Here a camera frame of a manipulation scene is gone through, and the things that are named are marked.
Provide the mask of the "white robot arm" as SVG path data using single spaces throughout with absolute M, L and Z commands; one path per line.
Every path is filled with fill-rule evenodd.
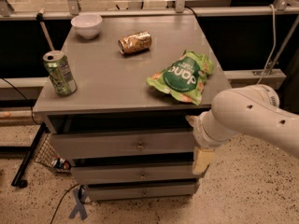
M 262 139 L 299 158 L 299 116 L 279 108 L 277 93 L 267 85 L 251 85 L 218 93 L 211 109 L 188 116 L 198 146 L 192 172 L 203 174 L 214 150 L 236 134 Z

